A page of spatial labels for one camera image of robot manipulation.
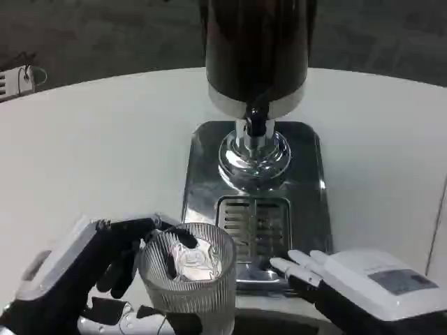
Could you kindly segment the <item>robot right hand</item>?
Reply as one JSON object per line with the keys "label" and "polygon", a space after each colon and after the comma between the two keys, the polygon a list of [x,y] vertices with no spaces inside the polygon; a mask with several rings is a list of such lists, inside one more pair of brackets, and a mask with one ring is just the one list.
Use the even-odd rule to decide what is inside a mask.
{"label": "robot right hand", "polygon": [[446,289],[387,252],[289,250],[270,264],[343,334],[446,333]]}

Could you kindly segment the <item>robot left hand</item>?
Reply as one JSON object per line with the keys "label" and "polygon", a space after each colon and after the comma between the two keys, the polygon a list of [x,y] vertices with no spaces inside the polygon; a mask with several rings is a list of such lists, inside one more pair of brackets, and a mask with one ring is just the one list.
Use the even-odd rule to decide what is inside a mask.
{"label": "robot left hand", "polygon": [[122,301],[135,278],[141,242],[169,232],[198,242],[179,223],[152,214],[123,221],[82,219],[23,273],[1,311],[2,334],[202,334],[195,313],[167,312]]}

